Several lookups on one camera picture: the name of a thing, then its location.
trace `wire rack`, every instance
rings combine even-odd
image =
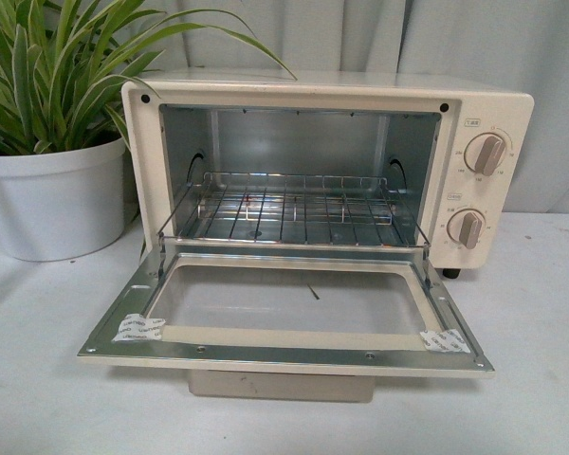
[[[298,245],[422,246],[400,194],[379,177],[206,173],[166,238]]]

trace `sticker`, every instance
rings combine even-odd
[[[455,329],[445,332],[427,330],[420,332],[424,346],[435,353],[470,353],[470,349],[459,332]]]
[[[165,323],[165,319],[146,319],[138,314],[127,315],[120,323],[118,333],[112,341],[160,340],[161,329]]]

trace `fabric backdrop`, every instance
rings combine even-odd
[[[151,0],[242,16],[293,69],[446,74],[536,101],[505,209],[569,212],[569,0]],[[244,31],[232,18],[193,18]],[[271,67],[214,31],[172,38],[160,66]]]

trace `temperature knob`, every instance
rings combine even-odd
[[[455,242],[473,249],[485,230],[485,217],[478,210],[468,209],[455,213],[449,220],[447,231]]]
[[[489,177],[502,163],[505,141],[493,134],[480,135],[470,141],[464,153],[466,164],[476,173]]]

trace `toaster oven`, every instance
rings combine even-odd
[[[481,266],[533,109],[440,76],[189,69],[122,90],[148,254],[83,360],[198,395],[368,401],[494,369],[436,268]]]

